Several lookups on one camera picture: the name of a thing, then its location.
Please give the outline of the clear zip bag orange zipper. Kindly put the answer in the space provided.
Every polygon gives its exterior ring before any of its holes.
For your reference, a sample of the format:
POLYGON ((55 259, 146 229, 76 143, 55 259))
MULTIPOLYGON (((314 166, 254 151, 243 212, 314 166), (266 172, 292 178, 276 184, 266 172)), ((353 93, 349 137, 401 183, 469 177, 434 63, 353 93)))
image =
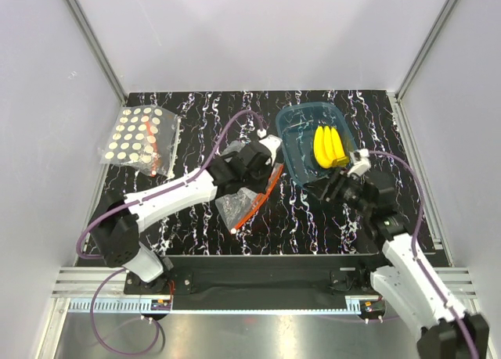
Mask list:
POLYGON ((217 186, 215 204, 218 212, 231 233, 240 230, 264 204, 278 182, 283 165, 275 161, 269 183, 265 191, 252 191, 243 186, 230 167, 231 159, 248 143, 234 141, 216 156, 209 165, 209 174, 217 186))

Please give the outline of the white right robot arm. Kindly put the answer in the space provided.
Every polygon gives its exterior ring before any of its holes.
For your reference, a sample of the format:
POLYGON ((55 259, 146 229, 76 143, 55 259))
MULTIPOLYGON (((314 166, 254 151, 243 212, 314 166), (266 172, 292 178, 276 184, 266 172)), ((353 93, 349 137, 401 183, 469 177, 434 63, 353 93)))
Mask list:
POLYGON ((393 306, 416 339, 422 358, 485 358, 489 326, 472 314, 437 275, 408 233, 384 174, 351 177, 341 169, 305 188, 325 203, 340 203, 361 217, 381 260, 355 274, 363 293, 379 293, 393 306))

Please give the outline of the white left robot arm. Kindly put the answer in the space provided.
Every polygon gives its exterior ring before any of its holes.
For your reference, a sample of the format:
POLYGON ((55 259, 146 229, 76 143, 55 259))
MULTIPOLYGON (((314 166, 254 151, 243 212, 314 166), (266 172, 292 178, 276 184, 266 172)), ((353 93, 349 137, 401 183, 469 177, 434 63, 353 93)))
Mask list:
POLYGON ((274 135, 216 156, 206 168, 197 168, 142 192, 112 192, 100 199, 90 226, 90 236, 107 267, 122 267, 139 276, 152 293, 169 283, 167 266, 139 240, 141 232, 172 214, 240 190, 264 193, 282 141, 274 135))

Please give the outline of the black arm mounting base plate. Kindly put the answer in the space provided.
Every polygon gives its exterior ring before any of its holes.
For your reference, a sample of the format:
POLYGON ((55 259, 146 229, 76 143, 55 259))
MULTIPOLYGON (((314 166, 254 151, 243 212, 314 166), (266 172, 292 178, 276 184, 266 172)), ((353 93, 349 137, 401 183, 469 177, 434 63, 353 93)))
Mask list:
POLYGON ((272 255, 272 256, 173 256, 173 268, 153 282, 141 283, 131 276, 136 291, 158 294, 174 284, 180 274, 191 274, 196 285, 207 289, 211 286, 239 285, 266 288, 286 288, 289 285, 336 286, 345 292, 355 289, 361 293, 377 294, 365 276, 368 265, 381 260, 377 254, 352 255, 272 255))

